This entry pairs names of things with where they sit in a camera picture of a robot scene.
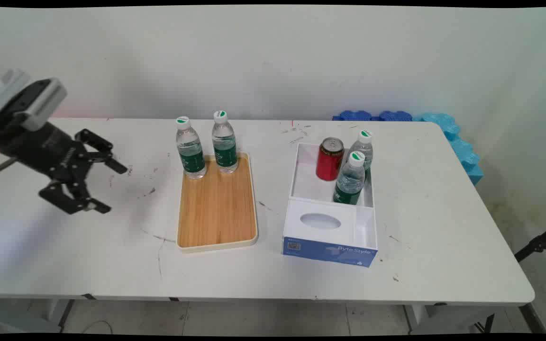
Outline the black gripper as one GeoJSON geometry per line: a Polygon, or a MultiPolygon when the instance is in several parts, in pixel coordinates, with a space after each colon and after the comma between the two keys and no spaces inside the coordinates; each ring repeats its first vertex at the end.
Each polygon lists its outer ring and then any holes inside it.
{"type": "Polygon", "coordinates": [[[110,206],[89,194],[85,179],[90,163],[104,163],[119,174],[128,171],[116,159],[113,144],[88,129],[71,137],[51,123],[30,131],[21,126],[21,121],[0,118],[0,153],[9,158],[0,164],[0,172],[19,162],[46,175],[52,181],[38,192],[39,196],[69,215],[80,211],[110,212],[110,206]],[[95,151],[87,151],[87,145],[95,151]]]}

